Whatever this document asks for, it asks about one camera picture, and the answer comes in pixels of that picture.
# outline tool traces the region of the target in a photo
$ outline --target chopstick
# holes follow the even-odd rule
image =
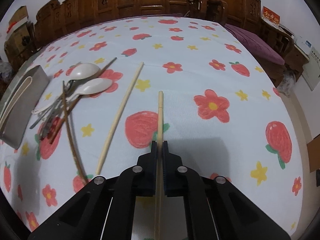
[[[66,93],[65,93],[65,90],[64,90],[64,81],[62,82],[62,103],[63,103],[64,115],[68,116]],[[86,185],[88,183],[88,179],[85,176],[85,173],[83,171],[82,165],[80,163],[79,157],[78,157],[77,152],[76,152],[75,145],[73,143],[68,117],[66,118],[66,127],[67,127],[67,135],[68,135],[68,140],[69,140],[69,144],[70,144],[73,160],[74,160],[74,162],[76,164],[76,168],[79,171],[79,176],[82,179],[83,184]]]
[[[108,136],[107,136],[107,138],[106,138],[106,140],[104,142],[104,145],[103,145],[103,148],[102,148],[102,151],[101,151],[101,154],[100,154],[100,158],[98,160],[98,166],[97,166],[97,169],[96,169],[96,175],[99,175],[100,172],[101,172],[102,166],[103,166],[104,161],[105,161],[105,159],[107,157],[107,153],[108,153],[108,150],[109,150],[113,135],[114,135],[114,133],[116,131],[117,125],[119,123],[120,117],[121,117],[121,115],[123,113],[124,107],[125,107],[128,99],[129,99],[131,91],[132,91],[132,89],[133,89],[133,87],[134,87],[134,85],[135,85],[135,83],[136,83],[136,81],[137,81],[137,79],[139,77],[139,74],[141,72],[141,69],[142,69],[143,65],[144,65],[144,63],[141,62],[140,66],[137,68],[137,71],[134,74],[134,76],[133,76],[133,78],[131,80],[131,83],[130,83],[130,85],[129,85],[129,87],[128,87],[128,89],[127,89],[127,91],[126,91],[126,93],[125,93],[125,95],[124,95],[124,97],[122,99],[122,102],[121,102],[121,104],[119,106],[119,109],[118,109],[118,111],[116,113],[116,116],[115,116],[115,118],[113,120],[113,123],[111,124],[111,128],[110,128]]]
[[[163,142],[163,92],[158,95],[158,135],[157,135],[157,171],[156,171],[156,199],[155,199],[155,240],[160,240],[161,201],[163,196],[162,170],[162,142]]]
[[[117,57],[115,57],[115,58],[114,58],[113,60],[111,60],[107,65],[105,65],[104,68],[102,68],[101,70],[99,70],[99,71],[94,75],[94,78],[99,77],[113,62],[115,62],[116,59],[117,59]],[[82,98],[82,95],[79,95],[79,97],[71,103],[71,105],[70,105],[70,107],[69,107],[69,109],[68,109],[67,115],[65,115],[64,117],[62,117],[62,118],[59,120],[59,122],[58,122],[56,128],[54,129],[54,131],[53,131],[53,133],[52,133],[52,136],[51,136],[51,138],[50,138],[50,141],[49,141],[50,144],[52,144],[53,141],[54,141],[54,139],[56,138],[59,130],[61,129],[63,123],[65,122],[66,116],[68,116],[68,115],[71,113],[71,111],[75,108],[76,104],[79,102],[79,100],[80,100],[81,98]]]

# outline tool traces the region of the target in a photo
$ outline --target red flower print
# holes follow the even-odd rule
[[[212,62],[209,63],[209,65],[210,65],[211,67],[213,67],[214,69],[216,69],[216,70],[223,70],[223,71],[226,70],[226,69],[225,69],[225,66],[226,66],[226,65],[218,62],[218,61],[215,60],[215,59],[213,59]]]
[[[54,188],[51,189],[49,184],[42,189],[42,195],[45,197],[48,207],[51,205],[56,207],[58,205],[56,200],[56,190]]]
[[[68,52],[62,53],[60,57],[64,57],[67,54],[68,54]]]
[[[105,31],[105,32],[113,31],[115,28],[116,28],[115,26],[110,27],[110,28],[105,28],[104,31]]]
[[[230,45],[230,44],[225,44],[226,48],[229,49],[229,50],[233,50],[235,51],[236,53],[241,53],[241,50],[237,49],[236,46],[233,46],[233,45]]]
[[[122,78],[123,74],[121,72],[114,72],[112,69],[107,69],[105,72],[103,72],[99,77],[100,78],[107,78],[107,79],[111,79],[112,80],[112,85],[111,87],[109,87],[107,90],[104,90],[103,92],[106,93],[112,93],[114,91],[116,91],[118,89],[118,83],[116,81],[118,81],[120,78]],[[101,95],[101,93],[103,92],[99,92],[96,94],[92,94],[90,95],[91,98],[96,98],[99,95]]]
[[[134,35],[132,39],[136,41],[136,40],[144,40],[145,38],[149,38],[149,37],[152,37],[152,36],[149,34],[141,33],[141,34]]]
[[[20,220],[22,221],[22,215],[21,215],[21,213],[17,210],[17,216],[18,216],[18,218],[20,218]]]
[[[76,46],[77,44],[79,44],[79,42],[80,42],[80,41],[76,41],[76,42],[72,43],[72,44],[70,45],[70,47]]]
[[[51,57],[48,58],[47,62],[50,62],[56,55],[53,55]]]
[[[104,42],[99,42],[99,43],[96,43],[91,49],[89,50],[94,50],[94,51],[98,51],[99,49],[103,48],[107,46],[107,42],[104,41]]]
[[[23,200],[21,185],[18,185],[18,198],[20,198],[21,201]]]
[[[201,27],[205,28],[206,30],[212,30],[212,31],[216,30],[215,28],[212,28],[210,26],[201,26]]]
[[[218,97],[213,90],[207,89],[204,96],[195,96],[193,100],[199,106],[198,115],[202,119],[207,120],[216,116],[220,122],[229,122],[230,117],[227,109],[230,103],[228,99]]]
[[[175,64],[173,62],[168,62],[166,64],[163,64],[164,68],[167,68],[167,73],[172,74],[175,71],[183,71],[183,69],[181,68],[181,64]]]
[[[63,73],[63,70],[61,69],[61,70],[59,70],[57,73],[55,73],[55,74],[53,75],[53,78],[57,78],[57,77],[60,76],[62,73]]]
[[[33,212],[30,212],[30,214],[28,214],[28,212],[26,211],[26,217],[29,222],[30,230],[31,232],[33,232],[39,226],[36,216]]]
[[[294,183],[292,186],[292,192],[294,192],[294,195],[298,195],[299,190],[302,188],[302,184],[301,184],[301,177],[295,178],[294,179]]]
[[[80,33],[80,34],[77,35],[77,37],[78,37],[78,38],[81,38],[81,37],[87,35],[87,34],[90,33],[90,32],[92,32],[92,30],[88,30],[88,31],[86,31],[86,32]]]
[[[216,177],[218,177],[219,176],[219,174],[218,173],[212,173],[211,174],[211,176],[210,176],[210,179],[215,179]]]
[[[273,89],[273,92],[279,97],[280,96],[279,91],[276,88],[272,88],[272,89]]]
[[[178,21],[175,20],[159,20],[158,23],[163,23],[163,24],[175,24]]]
[[[180,29],[180,28],[169,28],[169,31],[178,33],[178,32],[182,32],[182,29]]]
[[[179,36],[171,36],[170,39],[173,41],[183,41],[184,38]]]

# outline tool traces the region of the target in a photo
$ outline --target wooden headboard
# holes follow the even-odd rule
[[[58,0],[37,13],[35,43],[44,46],[66,34],[125,17],[188,12],[188,0]]]

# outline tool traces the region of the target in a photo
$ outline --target strawberry print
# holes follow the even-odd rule
[[[7,192],[10,191],[11,188],[11,171],[10,171],[10,164],[8,165],[7,162],[4,163],[4,169],[3,169],[3,182],[4,187],[7,190]]]
[[[68,54],[68,52],[62,53],[60,57],[64,57],[67,54]]]
[[[18,198],[20,198],[21,201],[23,200],[21,185],[18,185]]]
[[[234,71],[238,72],[239,74],[245,76],[245,77],[250,77],[250,72],[249,70],[242,64],[240,64],[238,61],[235,63],[229,62],[231,64],[231,67]]]
[[[163,125],[163,132],[169,129],[170,125]],[[128,142],[135,148],[142,149],[156,140],[158,130],[158,114],[150,111],[142,111],[132,114],[125,120],[125,135]]]
[[[92,32],[92,30],[88,30],[88,31],[86,31],[86,32],[82,32],[82,33],[80,33],[80,34],[77,35],[77,38],[81,38],[81,37],[87,35],[87,34],[90,33],[90,32]]]
[[[217,117],[220,122],[227,123],[230,120],[227,109],[230,106],[229,100],[224,97],[218,97],[217,94],[207,89],[204,96],[195,96],[193,98],[198,108],[198,115],[204,119]]]
[[[110,27],[110,28],[105,28],[104,31],[105,31],[105,32],[113,31],[115,28],[116,28],[115,26]]]
[[[51,57],[48,58],[47,62],[50,62],[56,55],[53,55]]]
[[[93,179],[93,175],[92,174],[89,174],[89,175],[87,175],[85,177],[88,179],[88,181]],[[78,193],[84,187],[84,183],[82,182],[82,179],[80,178],[78,171],[77,171],[77,176],[75,176],[73,178],[72,186],[73,186],[73,191],[75,193]]]
[[[287,128],[281,122],[272,121],[267,125],[266,138],[266,149],[278,155],[280,167],[284,169],[292,154],[292,142]]]
[[[121,55],[125,55],[126,57],[129,57],[137,52],[137,49],[127,49],[124,52],[121,53]]]
[[[61,69],[53,75],[53,78],[59,77],[62,73],[63,73],[63,70]]]
[[[226,65],[218,62],[218,61],[215,60],[215,59],[213,59],[212,62],[209,63],[209,65],[210,65],[211,67],[213,67],[214,69],[216,69],[216,70],[223,70],[223,71],[226,70],[226,69],[225,69],[225,66],[226,66]]]
[[[72,43],[72,44],[70,45],[70,47],[73,47],[73,46],[78,45],[78,44],[79,44],[79,42],[80,42],[80,41],[76,41],[76,42]]]
[[[206,30],[211,30],[211,31],[215,31],[216,29],[215,28],[212,28],[210,26],[201,26],[203,28],[205,28]]]
[[[99,77],[112,80],[112,85],[107,90],[104,90],[103,92],[112,93],[112,92],[116,91],[119,86],[116,81],[118,81],[120,78],[122,78],[122,76],[123,76],[123,74],[121,72],[114,72],[112,69],[105,70]],[[101,93],[103,93],[103,92],[92,94],[92,95],[90,95],[90,97],[96,98],[99,95],[101,95]]]
[[[149,37],[152,37],[152,36],[149,34],[141,33],[141,34],[134,35],[132,39],[136,41],[136,40],[144,40],[145,38],[149,38]]]
[[[169,28],[169,31],[178,33],[178,32],[182,32],[182,29],[180,29],[180,28]]]
[[[183,41],[183,37],[179,37],[179,36],[171,36],[171,38],[170,38],[171,40],[173,40],[173,41]]]
[[[71,72],[75,69],[75,67],[79,66],[81,64],[81,62],[78,62],[75,65],[72,65],[71,67],[68,68],[68,70],[66,71],[66,76],[70,75]]]
[[[61,136],[61,129],[59,130],[57,136],[55,137],[54,141],[52,144],[49,143],[50,138],[52,136],[52,133],[56,127],[56,125],[58,124],[60,118],[59,117],[55,117],[53,119],[52,122],[52,126],[50,128],[50,132],[48,133],[47,137],[44,138],[43,140],[39,140],[39,132],[41,130],[41,128],[43,127],[44,123],[42,123],[39,127],[38,133],[35,135],[35,141],[38,144],[38,149],[36,152],[36,159],[39,161],[40,158],[47,160],[49,159],[49,157],[54,153],[54,151],[56,150],[58,143],[59,143],[59,139]]]
[[[107,42],[104,41],[104,42],[98,42],[96,43],[92,48],[90,48],[89,50],[94,50],[94,51],[98,51],[99,49],[103,48],[107,46]]]
[[[29,223],[30,230],[31,230],[31,232],[33,232],[39,226],[39,223],[36,219],[36,216],[33,212],[30,212],[30,214],[28,214],[28,212],[26,212],[26,217],[27,217],[27,220]]]
[[[159,20],[158,23],[163,23],[163,24],[175,24],[178,21],[176,20]]]
[[[47,184],[43,189],[42,189],[42,195],[45,198],[45,201],[48,205],[56,207],[58,205],[58,202],[56,200],[56,190],[54,188],[51,189],[50,185]]]
[[[168,62],[166,64],[163,64],[164,68],[167,69],[167,73],[172,74],[175,71],[183,71],[183,69],[181,68],[181,64],[175,64],[173,62]]]
[[[230,45],[230,44],[225,43],[225,46],[227,49],[233,50],[234,52],[236,52],[238,54],[240,54],[242,52],[241,50],[237,49],[236,46],[234,46],[234,45]]]

